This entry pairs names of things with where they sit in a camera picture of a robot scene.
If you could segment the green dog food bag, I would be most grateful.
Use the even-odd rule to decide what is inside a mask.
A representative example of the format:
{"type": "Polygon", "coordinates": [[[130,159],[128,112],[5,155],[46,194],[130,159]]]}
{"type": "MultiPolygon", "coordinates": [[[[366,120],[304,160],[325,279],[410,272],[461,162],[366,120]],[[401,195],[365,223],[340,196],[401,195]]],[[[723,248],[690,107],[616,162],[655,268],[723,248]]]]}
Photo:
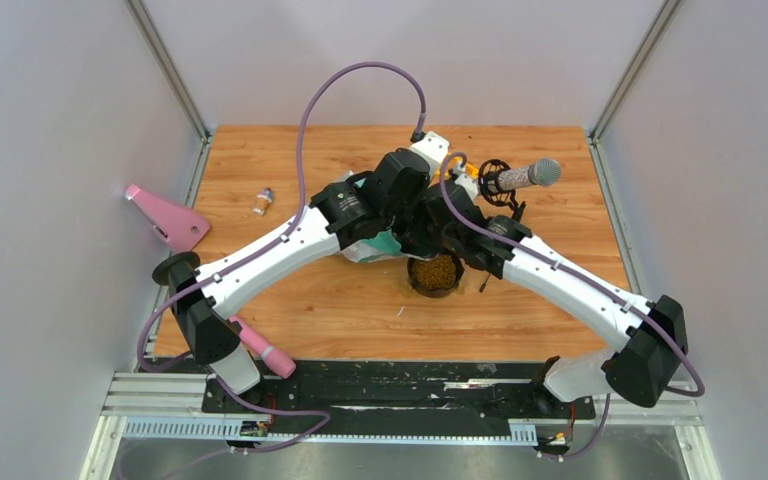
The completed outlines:
{"type": "MultiPolygon", "coordinates": [[[[352,184],[361,192],[363,199],[370,201],[375,207],[381,207],[385,199],[383,191],[378,187],[370,187],[369,189],[364,187],[366,178],[370,174],[371,171],[355,173],[352,170],[348,170],[338,177],[337,180],[352,184]]],[[[338,255],[356,264],[405,257],[405,254],[401,251],[401,244],[390,230],[380,231],[375,237],[369,239],[361,239],[341,250],[338,255]]]]}

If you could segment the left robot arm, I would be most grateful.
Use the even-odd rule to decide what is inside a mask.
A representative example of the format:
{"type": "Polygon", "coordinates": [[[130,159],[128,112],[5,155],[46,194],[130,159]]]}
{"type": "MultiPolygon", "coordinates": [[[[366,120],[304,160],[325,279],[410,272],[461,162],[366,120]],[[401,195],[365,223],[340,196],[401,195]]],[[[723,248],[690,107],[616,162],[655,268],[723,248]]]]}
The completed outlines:
{"type": "Polygon", "coordinates": [[[410,217],[440,163],[413,149],[387,153],[371,172],[326,185],[280,227],[237,252],[202,265],[193,252],[159,265],[171,308],[196,362],[233,393],[250,390],[261,374],[231,316],[290,273],[410,217]]]}

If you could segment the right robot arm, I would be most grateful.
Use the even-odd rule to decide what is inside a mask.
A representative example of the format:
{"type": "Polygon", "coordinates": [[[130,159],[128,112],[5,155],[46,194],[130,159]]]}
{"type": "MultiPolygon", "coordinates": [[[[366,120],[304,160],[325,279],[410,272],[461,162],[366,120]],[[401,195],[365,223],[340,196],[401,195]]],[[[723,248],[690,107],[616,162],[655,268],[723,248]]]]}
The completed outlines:
{"type": "Polygon", "coordinates": [[[669,390],[688,353],[682,305],[615,286],[548,246],[519,221],[486,217],[452,180],[431,186],[422,204],[440,243],[470,267],[524,287],[595,332],[605,349],[546,361],[535,378],[559,402],[616,393],[644,408],[669,390]]]}

